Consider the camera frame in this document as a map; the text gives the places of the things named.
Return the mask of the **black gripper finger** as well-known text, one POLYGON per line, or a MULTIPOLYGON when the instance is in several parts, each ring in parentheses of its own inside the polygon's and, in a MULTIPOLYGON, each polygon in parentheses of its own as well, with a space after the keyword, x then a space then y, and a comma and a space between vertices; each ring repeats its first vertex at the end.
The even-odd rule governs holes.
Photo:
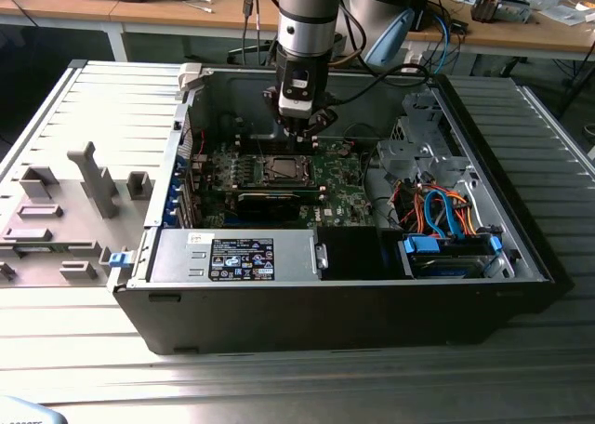
POLYGON ((308 119, 299 121, 299 140, 310 141, 330 127, 337 120, 337 113, 331 108, 323 108, 308 119))
POLYGON ((277 86, 269 86, 262 92, 262 98, 273 119, 273 138, 284 143, 298 142, 298 120, 280 111, 280 91, 277 86))

